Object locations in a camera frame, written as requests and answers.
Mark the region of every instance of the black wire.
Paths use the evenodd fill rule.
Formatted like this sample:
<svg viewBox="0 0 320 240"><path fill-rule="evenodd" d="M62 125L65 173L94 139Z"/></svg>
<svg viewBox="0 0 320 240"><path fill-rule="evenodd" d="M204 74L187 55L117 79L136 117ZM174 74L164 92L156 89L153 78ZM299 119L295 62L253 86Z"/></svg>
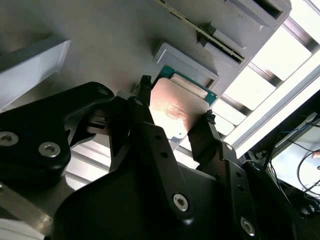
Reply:
<svg viewBox="0 0 320 240"><path fill-rule="evenodd" d="M320 183L320 180L315 182L311 187L309 187L307 190L303 191L303 193L309 192L311 189L313 189L315 186L319 186L318 183Z"/></svg>
<svg viewBox="0 0 320 240"><path fill-rule="evenodd" d="M301 181L301 179L300 179L300 168L301 168L302 163L307 159L307 157L309 157L311 154L313 154L313 153L315 153L315 152L319 152L319 151L320 151L320 149L308 153L304 158L302 158L302 160L300 161L300 163L299 163L299 165L298 165L298 168L297 168L297 170L296 170L296 176L297 176L297 178L298 178L298 180L299 180L299 183L302 185L302 187L304 187L304 188L307 190L306 192L313 193L313 194L315 194L315 195L317 195L317 196L320 196L320 194L311 191L311 189L314 188L318 183L320 183L320 180L319 180L319 182L318 182L316 185L314 185L311 189L308 189L308 188L302 183L302 181Z"/></svg>
<svg viewBox="0 0 320 240"><path fill-rule="evenodd" d="M275 170L274 166L272 165L271 161L270 161L270 167L271 167L271 169L272 169L272 171L274 173L276 184L278 185L279 188L281 188L280 183L279 183L279 179L278 179L278 176L277 176L277 173L276 173L276 170Z"/></svg>
<svg viewBox="0 0 320 240"><path fill-rule="evenodd" d="M306 147L304 147L304 146L302 146L302 145L300 145L300 144L298 144L298 143L296 143L296 142L294 142L294 141L291 141L291 140L289 140L289 139L287 139L287 141L290 142L290 143L293 143L293 144L295 144L295 145L297 145L297 146L299 146L300 148L302 148L302 149L304 149L304 150L307 150L307 151L309 151L309 152L313 152L313 150L310 150L310 149L308 149L308 148L306 148Z"/></svg>
<svg viewBox="0 0 320 240"><path fill-rule="evenodd" d="M268 163L271 162L272 153L274 152L274 150L276 148L277 141L278 141L278 138L279 138L280 133L281 133L281 128L282 128L282 125L279 125L279 127L277 129L276 136L274 138L274 144L273 144L272 148L270 148L270 150L268 151L268 156L266 157L266 160L264 161L264 164L263 164L263 169L264 170L267 169Z"/></svg>

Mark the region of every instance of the black metal bracket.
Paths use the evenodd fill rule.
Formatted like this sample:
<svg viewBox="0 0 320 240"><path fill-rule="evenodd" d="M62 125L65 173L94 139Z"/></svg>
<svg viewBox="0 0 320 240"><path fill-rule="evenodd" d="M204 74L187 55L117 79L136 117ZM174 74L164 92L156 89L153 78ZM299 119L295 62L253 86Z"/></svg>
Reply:
<svg viewBox="0 0 320 240"><path fill-rule="evenodd" d="M223 186L234 229L243 239L260 239L246 172L238 165L235 150L220 140L212 117L204 114L188 137L193 159L200 163L197 169Z"/></svg>
<svg viewBox="0 0 320 240"><path fill-rule="evenodd" d="M195 216L195 207L187 184L178 167L165 131L154 125L148 106L131 97L128 105L133 118L130 131L133 148L138 152L141 161L149 166L157 183L163 207L180 225L189 225ZM175 204L175 196L182 195L181 208Z"/></svg>
<svg viewBox="0 0 320 240"><path fill-rule="evenodd" d="M9 138L9 145L0 145L0 180L33 186L59 181L70 146L94 136L81 127L82 119L113 98L108 88L89 82L0 114L0 132Z"/></svg>

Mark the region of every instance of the metal plate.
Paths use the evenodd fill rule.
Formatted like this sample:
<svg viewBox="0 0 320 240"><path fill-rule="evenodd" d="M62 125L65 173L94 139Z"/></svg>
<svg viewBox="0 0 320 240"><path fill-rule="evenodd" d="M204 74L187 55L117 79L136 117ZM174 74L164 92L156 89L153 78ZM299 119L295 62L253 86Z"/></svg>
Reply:
<svg viewBox="0 0 320 240"><path fill-rule="evenodd" d="M150 111L154 123L161 126L172 141L182 141L208 109L207 102L168 78L160 78L151 92Z"/></svg>

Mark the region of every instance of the cable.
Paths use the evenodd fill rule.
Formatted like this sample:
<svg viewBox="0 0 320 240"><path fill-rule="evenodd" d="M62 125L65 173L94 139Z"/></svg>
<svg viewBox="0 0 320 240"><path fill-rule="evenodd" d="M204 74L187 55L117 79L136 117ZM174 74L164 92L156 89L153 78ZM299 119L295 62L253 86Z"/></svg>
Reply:
<svg viewBox="0 0 320 240"><path fill-rule="evenodd" d="M303 193L309 192L311 189L313 189L316 186L319 186L318 183L320 183L320 180L315 182L311 187L309 187L307 190L303 191Z"/></svg>
<svg viewBox="0 0 320 240"><path fill-rule="evenodd" d="M309 152L313 152L313 150L310 150L310 149L308 149L308 148L306 148L306 147L304 147L304 146L302 146L302 145L300 145L300 144L298 144L298 143L296 143L296 142L294 142L294 141L291 141L291 140L289 140L289 139L287 139L286 141L288 141L288 142L290 142L290 143L293 143L293 144L299 146L300 148L302 148L302 149L304 149L304 150L307 150L307 151L309 151Z"/></svg>
<svg viewBox="0 0 320 240"><path fill-rule="evenodd" d="M279 138L280 133L281 133L281 127L282 127L282 125L279 125L279 127L277 129L276 137L274 138L274 144L273 144L272 148L270 148L270 150L268 151L268 156L266 157L266 160L264 161L264 164L263 164L263 169L264 170L267 169L268 163L271 162L272 153L274 152L274 150L276 148L276 145L277 145L277 142L278 142L278 138Z"/></svg>
<svg viewBox="0 0 320 240"><path fill-rule="evenodd" d="M302 183L302 181L301 181L301 179L300 179L300 168L301 168L302 163L307 159L307 157L309 157L311 154L313 154L313 153L315 153L315 152L319 152L319 151L320 151L320 149L308 153L304 158L302 158L302 160L300 161L300 163L299 163L299 165L298 165L298 168L297 168L297 170L296 170L296 176L297 176L297 178L298 178L298 180L299 180L299 183L302 185L302 187L304 187L304 188L307 190L307 191L305 191L305 192L306 192L306 193L307 193L307 192L310 192L310 193L315 194L315 195L317 195L317 196L320 196L320 194L311 191L311 189L314 188L315 186L313 186L311 189L308 189L308 188Z"/></svg>
<svg viewBox="0 0 320 240"><path fill-rule="evenodd" d="M298 131L302 131L305 130L307 127L309 127L311 125L311 123L306 123L304 126L300 127L300 128L296 128L296 129L292 129L292 130L288 130L288 131L281 131L280 133L282 134L289 134L292 132L298 132Z"/></svg>

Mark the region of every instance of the silver screw head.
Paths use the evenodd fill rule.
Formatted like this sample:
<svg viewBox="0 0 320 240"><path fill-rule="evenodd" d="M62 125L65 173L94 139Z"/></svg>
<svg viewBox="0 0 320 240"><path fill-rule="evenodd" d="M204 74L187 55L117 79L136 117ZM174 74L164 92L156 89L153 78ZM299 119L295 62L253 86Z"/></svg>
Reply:
<svg viewBox="0 0 320 240"><path fill-rule="evenodd" d="M0 132L0 146L10 147L19 141L19 137L11 131Z"/></svg>
<svg viewBox="0 0 320 240"><path fill-rule="evenodd" d="M101 93L101 94L103 94L103 95L108 95L108 94L109 94L107 90L102 89L102 88L99 89L99 93Z"/></svg>
<svg viewBox="0 0 320 240"><path fill-rule="evenodd" d="M140 106L143 106L143 105L144 105L144 104L143 104L140 100L138 100L138 99L135 100L135 103L138 104L138 105L140 105Z"/></svg>
<svg viewBox="0 0 320 240"><path fill-rule="evenodd" d="M258 167L258 164L257 164L257 163L253 162L253 163L252 163L252 166L253 166L255 169L257 169L258 171L260 171L260 168Z"/></svg>
<svg viewBox="0 0 320 240"><path fill-rule="evenodd" d="M173 196L173 203L174 205L182 212L185 212L188 210L189 204L187 199L181 195L180 193L176 193Z"/></svg>
<svg viewBox="0 0 320 240"><path fill-rule="evenodd" d="M229 150L232 150L232 146L230 146L228 143L226 143L225 145Z"/></svg>
<svg viewBox="0 0 320 240"><path fill-rule="evenodd" d="M251 237L253 237L256 234L254 226L252 226L252 224L244 217L241 217L240 224L241 224L241 227L243 228L243 230L247 234L249 234Z"/></svg>
<svg viewBox="0 0 320 240"><path fill-rule="evenodd" d="M58 144L52 141L47 141L39 146L38 151L44 157L55 158L60 154L61 149Z"/></svg>

